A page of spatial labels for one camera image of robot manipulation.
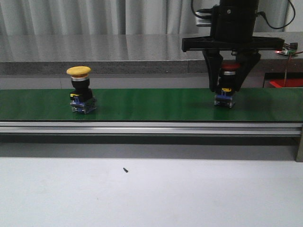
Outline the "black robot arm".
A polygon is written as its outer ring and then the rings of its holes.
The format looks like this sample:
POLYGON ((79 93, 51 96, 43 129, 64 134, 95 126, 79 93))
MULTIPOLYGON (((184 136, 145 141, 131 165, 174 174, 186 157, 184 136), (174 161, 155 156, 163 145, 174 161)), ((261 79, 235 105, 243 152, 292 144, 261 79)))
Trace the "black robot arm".
POLYGON ((253 36, 257 10, 257 0, 222 0, 211 9, 201 10, 202 18, 211 21, 210 35, 182 40, 182 51, 202 51, 211 91, 219 94, 226 88, 233 95, 260 61, 260 50, 282 50, 281 38, 253 36), (234 65, 227 67, 235 70, 234 75, 224 74, 221 51, 231 51, 235 56, 234 65))

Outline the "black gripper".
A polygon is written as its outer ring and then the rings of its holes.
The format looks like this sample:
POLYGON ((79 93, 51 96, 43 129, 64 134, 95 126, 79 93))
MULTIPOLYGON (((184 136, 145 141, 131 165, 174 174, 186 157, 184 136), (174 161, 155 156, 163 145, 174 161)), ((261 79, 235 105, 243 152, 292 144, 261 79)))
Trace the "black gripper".
POLYGON ((245 78, 260 61, 258 50, 282 50, 284 40, 277 37, 253 36, 257 4, 219 4, 211 8, 209 36, 183 38, 182 51, 202 51, 208 70, 209 88, 217 88, 223 57, 220 51, 243 50, 236 55, 240 67, 236 70, 234 88, 239 91, 245 78))

